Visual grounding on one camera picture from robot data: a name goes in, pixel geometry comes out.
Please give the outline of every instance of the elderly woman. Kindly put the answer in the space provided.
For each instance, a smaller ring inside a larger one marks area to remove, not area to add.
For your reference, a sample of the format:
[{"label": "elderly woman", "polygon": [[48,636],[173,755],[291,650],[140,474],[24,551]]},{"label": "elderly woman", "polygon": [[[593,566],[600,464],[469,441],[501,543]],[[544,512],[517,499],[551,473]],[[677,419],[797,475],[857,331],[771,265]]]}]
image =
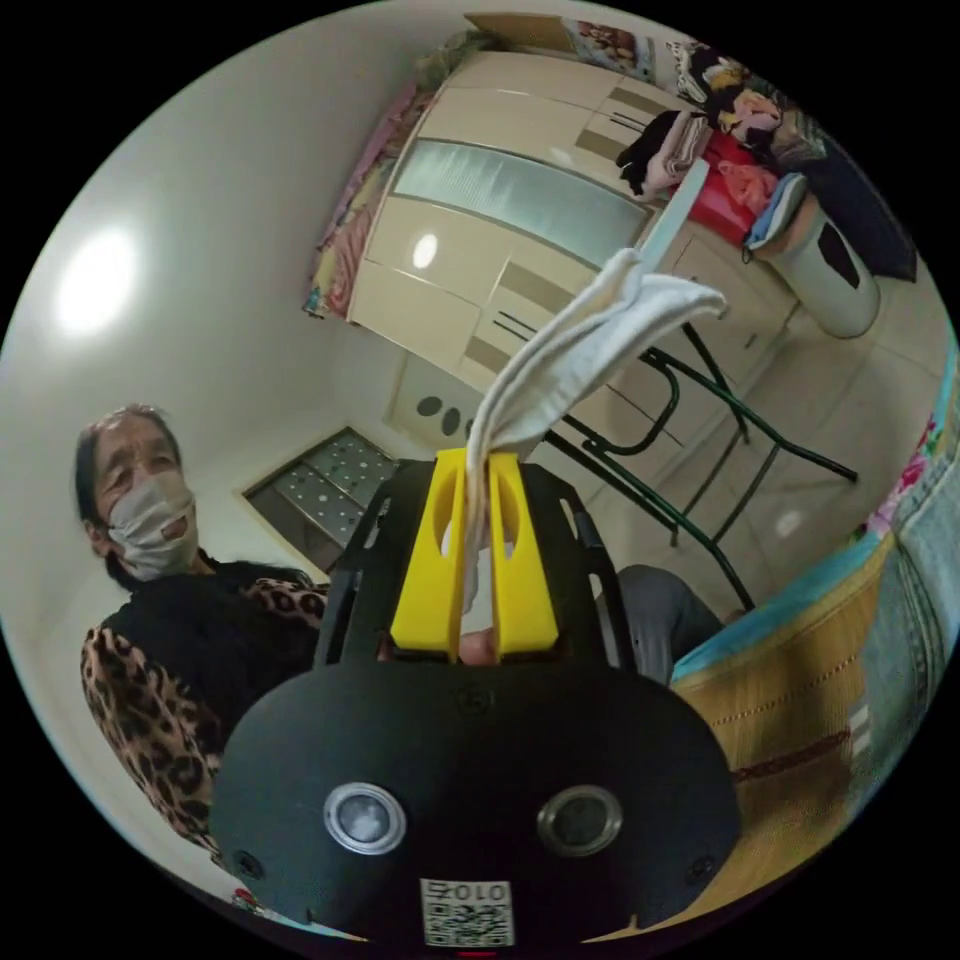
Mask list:
[{"label": "elderly woman", "polygon": [[[179,445],[151,407],[87,427],[74,482],[94,551],[130,593],[83,644],[87,703],[153,806],[219,862],[209,813],[223,748],[260,697],[311,669],[326,587],[201,549]],[[620,578],[641,672],[668,683],[674,661],[721,624],[666,571],[629,567]],[[602,600],[601,620],[609,638]],[[460,653],[465,664],[495,662],[492,632],[466,634]]]}]

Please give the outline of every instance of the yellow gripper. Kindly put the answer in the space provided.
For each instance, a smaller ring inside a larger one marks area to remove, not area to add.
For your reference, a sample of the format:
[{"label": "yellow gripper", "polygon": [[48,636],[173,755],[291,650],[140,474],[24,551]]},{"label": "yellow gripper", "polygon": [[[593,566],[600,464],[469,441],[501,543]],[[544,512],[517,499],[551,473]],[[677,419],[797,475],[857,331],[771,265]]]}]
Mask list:
[{"label": "yellow gripper", "polygon": [[[390,631],[401,650],[443,653],[451,663],[459,653],[463,609],[465,466],[462,447],[437,454]],[[547,652],[557,641],[558,629],[516,454],[493,454],[487,479],[500,662],[516,654]]]}]

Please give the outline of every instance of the red bag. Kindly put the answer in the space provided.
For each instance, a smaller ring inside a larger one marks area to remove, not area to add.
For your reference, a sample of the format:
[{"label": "red bag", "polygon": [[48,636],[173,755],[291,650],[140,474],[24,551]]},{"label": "red bag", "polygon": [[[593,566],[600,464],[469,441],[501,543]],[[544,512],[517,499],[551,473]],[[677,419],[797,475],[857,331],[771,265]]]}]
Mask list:
[{"label": "red bag", "polygon": [[714,130],[707,141],[703,159],[709,164],[710,172],[707,174],[700,196],[697,197],[690,211],[690,219],[712,230],[739,250],[757,218],[748,207],[737,203],[730,196],[723,174],[718,167],[723,160],[744,166],[759,166],[759,164],[749,150],[742,147],[729,134],[720,133],[719,130]]}]

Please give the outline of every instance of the screw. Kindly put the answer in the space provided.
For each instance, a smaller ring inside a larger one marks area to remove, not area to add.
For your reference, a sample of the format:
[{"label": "screw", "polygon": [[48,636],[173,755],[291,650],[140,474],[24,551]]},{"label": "screw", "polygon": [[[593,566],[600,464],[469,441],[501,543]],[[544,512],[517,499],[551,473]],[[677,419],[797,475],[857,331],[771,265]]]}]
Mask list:
[{"label": "screw", "polygon": [[470,717],[479,717],[493,708],[493,692],[479,683],[464,684],[456,693],[457,707]]},{"label": "screw", "polygon": [[235,854],[233,859],[236,861],[237,868],[243,876],[251,880],[263,879],[263,864],[260,863],[252,853],[247,853],[246,850],[240,850]]},{"label": "screw", "polygon": [[703,883],[709,877],[716,867],[713,857],[700,857],[693,861],[693,865],[687,873],[687,883]]}]

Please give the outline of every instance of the white towel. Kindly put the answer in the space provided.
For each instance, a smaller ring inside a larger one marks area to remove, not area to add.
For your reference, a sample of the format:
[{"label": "white towel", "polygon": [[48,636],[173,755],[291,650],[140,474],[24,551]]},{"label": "white towel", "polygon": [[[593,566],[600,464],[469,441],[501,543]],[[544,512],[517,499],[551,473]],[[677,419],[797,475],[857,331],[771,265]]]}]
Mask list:
[{"label": "white towel", "polygon": [[631,358],[681,324],[726,309],[716,290],[648,273],[647,262],[642,250],[617,253],[586,290],[524,344],[481,401],[466,454],[464,612],[473,605],[480,551],[489,543],[490,454],[529,456],[555,423]]}]

